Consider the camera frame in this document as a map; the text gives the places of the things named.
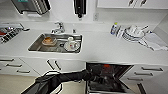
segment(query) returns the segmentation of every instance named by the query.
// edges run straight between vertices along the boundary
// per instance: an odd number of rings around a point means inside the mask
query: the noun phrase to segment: cabinet door
[[[79,60],[50,59],[53,67],[61,73],[77,72],[86,69],[86,62]]]
[[[48,71],[61,73],[76,72],[85,69],[85,62],[78,60],[60,60],[43,58],[21,58],[26,64],[37,71],[41,76]]]
[[[138,0],[135,8],[168,9],[168,0]]]
[[[133,8],[137,0],[98,0],[98,8]]]
[[[51,71],[52,68],[48,63],[48,59],[43,58],[20,58],[36,72],[39,73],[39,76],[44,75],[46,72]]]

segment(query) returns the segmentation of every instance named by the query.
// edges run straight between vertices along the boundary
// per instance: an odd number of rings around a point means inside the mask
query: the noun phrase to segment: floor
[[[35,77],[0,75],[0,94],[21,94],[27,87],[32,85]],[[129,85],[135,94],[141,94],[138,87]],[[84,94],[85,82],[67,82],[63,83],[63,90],[59,94]]]

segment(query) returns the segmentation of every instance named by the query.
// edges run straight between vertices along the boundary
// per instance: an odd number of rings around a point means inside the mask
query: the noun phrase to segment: dish rack
[[[6,43],[9,40],[11,40],[19,32],[21,32],[22,29],[23,29],[23,26],[21,24],[17,24],[17,27],[11,24],[5,24],[5,25],[0,24],[0,31],[5,33],[4,35],[0,35],[0,44]]]

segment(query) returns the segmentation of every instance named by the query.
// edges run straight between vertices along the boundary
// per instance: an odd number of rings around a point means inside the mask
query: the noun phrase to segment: cloth
[[[168,51],[168,45],[155,33],[147,33],[141,40],[139,40],[139,43],[154,51],[156,50]]]

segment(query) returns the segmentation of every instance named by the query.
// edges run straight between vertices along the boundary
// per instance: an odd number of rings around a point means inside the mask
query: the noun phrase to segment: faucet
[[[63,25],[63,23],[62,22],[57,22],[57,23],[55,23],[55,24],[58,24],[59,25],[59,29],[54,29],[54,30],[52,30],[52,32],[51,33],[64,33],[65,32],[65,29],[64,29],[64,25]]]

